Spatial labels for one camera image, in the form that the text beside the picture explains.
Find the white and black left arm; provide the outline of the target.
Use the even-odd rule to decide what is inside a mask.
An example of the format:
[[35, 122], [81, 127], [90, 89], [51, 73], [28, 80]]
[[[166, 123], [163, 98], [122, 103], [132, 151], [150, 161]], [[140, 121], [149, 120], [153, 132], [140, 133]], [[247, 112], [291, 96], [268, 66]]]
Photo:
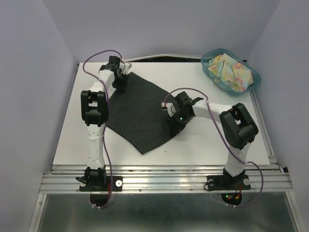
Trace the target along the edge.
[[103, 136], [109, 118], [108, 88], [124, 92], [130, 68], [121, 58], [110, 56], [108, 63], [101, 66], [97, 81], [89, 90], [81, 92], [81, 116], [88, 135], [88, 163], [84, 175], [76, 178], [80, 191], [109, 190], [111, 177], [106, 173], [103, 156]]

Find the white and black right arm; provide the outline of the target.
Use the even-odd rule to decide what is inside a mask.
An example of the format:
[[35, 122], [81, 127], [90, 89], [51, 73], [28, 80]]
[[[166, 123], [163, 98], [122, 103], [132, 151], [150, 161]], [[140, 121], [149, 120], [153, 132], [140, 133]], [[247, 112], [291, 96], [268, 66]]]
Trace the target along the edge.
[[185, 91], [174, 100], [176, 104], [167, 102], [167, 99], [161, 103], [161, 109], [168, 113], [170, 137], [179, 134], [194, 117], [212, 120], [229, 152], [223, 175], [219, 179], [228, 189], [237, 186], [239, 179], [245, 175], [244, 165], [250, 145], [259, 132], [245, 105], [211, 103], [207, 96], [191, 99]]

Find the dark dotted skirt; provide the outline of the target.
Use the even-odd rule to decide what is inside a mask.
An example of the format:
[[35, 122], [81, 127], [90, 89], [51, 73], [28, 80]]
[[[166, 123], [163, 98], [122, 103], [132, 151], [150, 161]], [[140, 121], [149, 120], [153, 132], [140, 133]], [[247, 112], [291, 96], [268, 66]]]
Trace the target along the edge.
[[116, 90], [109, 98], [107, 127], [146, 154], [168, 142], [169, 126], [161, 103], [168, 92], [130, 73], [125, 92]]

